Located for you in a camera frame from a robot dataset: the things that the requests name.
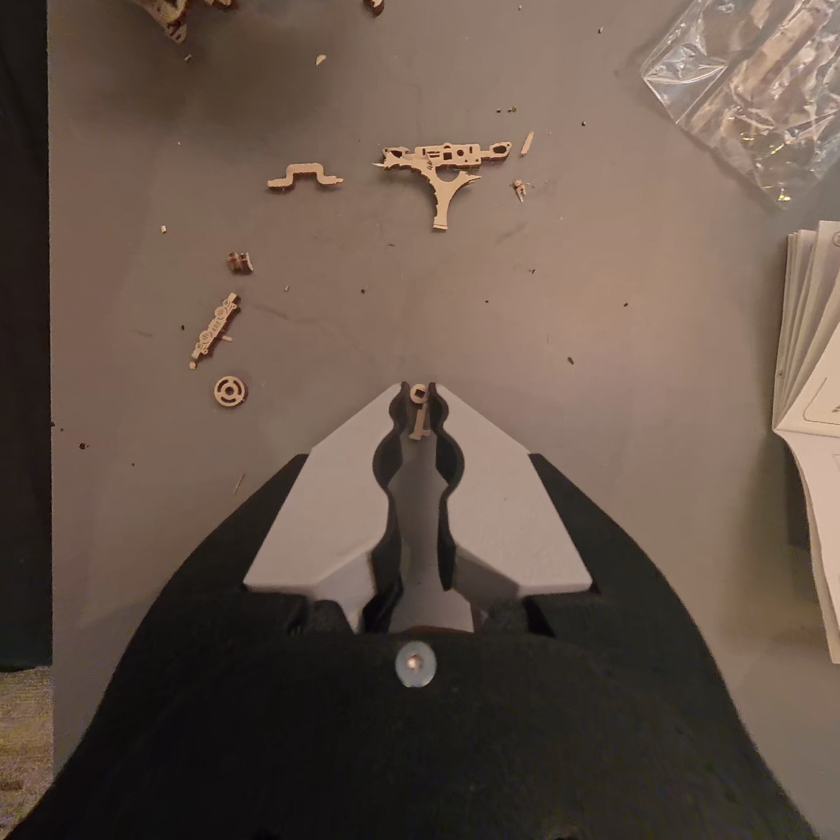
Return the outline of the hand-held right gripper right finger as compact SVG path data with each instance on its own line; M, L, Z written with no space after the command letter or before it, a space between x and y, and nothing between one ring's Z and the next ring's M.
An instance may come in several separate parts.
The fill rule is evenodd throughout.
M466 604L461 618L425 616L423 627L472 633L474 614L499 602L588 592L579 550L530 451L446 386L428 387L436 471L437 574L445 594Z

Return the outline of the person's black clothing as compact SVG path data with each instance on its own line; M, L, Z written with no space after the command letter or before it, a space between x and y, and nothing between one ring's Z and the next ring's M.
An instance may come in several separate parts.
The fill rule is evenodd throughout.
M1 2L1 670L51 664L47 3Z

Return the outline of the wooden buggy model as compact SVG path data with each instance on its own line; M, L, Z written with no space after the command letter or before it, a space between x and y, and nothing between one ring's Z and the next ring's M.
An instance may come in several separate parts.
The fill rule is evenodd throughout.
M186 16L194 1L129 1L143 9L162 29L166 37L178 46L186 41Z

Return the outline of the clear plastic bag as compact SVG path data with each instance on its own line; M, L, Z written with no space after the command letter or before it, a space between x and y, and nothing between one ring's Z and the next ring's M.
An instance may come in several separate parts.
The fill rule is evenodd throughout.
M838 162L838 1L691 2L641 76L678 127L776 205Z

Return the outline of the wooden ornamented strip part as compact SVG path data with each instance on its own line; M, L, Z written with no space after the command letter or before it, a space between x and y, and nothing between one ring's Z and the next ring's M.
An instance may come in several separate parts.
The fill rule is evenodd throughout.
M194 371L198 366L200 360L209 355L218 340L225 340L224 334L227 329L228 321L235 315L238 310L238 294L231 292L227 297L216 306L213 317L205 330L198 335L196 344L191 353L188 367Z

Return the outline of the wooden zigzag bracket part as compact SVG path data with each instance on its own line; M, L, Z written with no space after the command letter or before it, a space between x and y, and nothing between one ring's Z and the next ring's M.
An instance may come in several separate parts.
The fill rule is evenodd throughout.
M268 180L266 188L275 192L288 192L300 181L311 181L319 189L329 191L341 186L344 179L327 173L320 162L289 163L282 176Z

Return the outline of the wooden forked frame part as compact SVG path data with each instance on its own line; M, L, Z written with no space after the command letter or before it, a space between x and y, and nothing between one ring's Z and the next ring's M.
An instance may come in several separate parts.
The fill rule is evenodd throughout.
M422 176L434 194L433 229L446 231L448 209L455 195L480 180L477 171L484 162L506 160L511 148L510 141L491 143L486 150L479 143L422 144L413 149L386 146L382 161L374 165L387 171L407 169Z

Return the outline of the small wooden pin part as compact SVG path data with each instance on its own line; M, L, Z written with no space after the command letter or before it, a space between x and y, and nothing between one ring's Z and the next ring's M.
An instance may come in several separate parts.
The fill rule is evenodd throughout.
M431 425L428 418L429 388L424 383L418 383L411 387L409 392L412 405L416 408L415 422L412 432L408 438L414 442L420 442L431 435Z

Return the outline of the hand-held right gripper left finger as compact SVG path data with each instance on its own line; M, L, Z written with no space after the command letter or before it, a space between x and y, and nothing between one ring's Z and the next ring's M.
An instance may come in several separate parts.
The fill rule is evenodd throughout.
M390 386L311 450L245 587L334 602L356 633L390 629L403 595L390 484L403 465L409 392L405 382Z

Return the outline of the white instruction booklet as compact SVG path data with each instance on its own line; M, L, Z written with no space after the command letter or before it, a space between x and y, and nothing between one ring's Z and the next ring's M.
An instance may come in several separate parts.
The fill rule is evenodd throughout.
M828 654L839 662L839 223L787 238L772 429L805 499L812 574Z

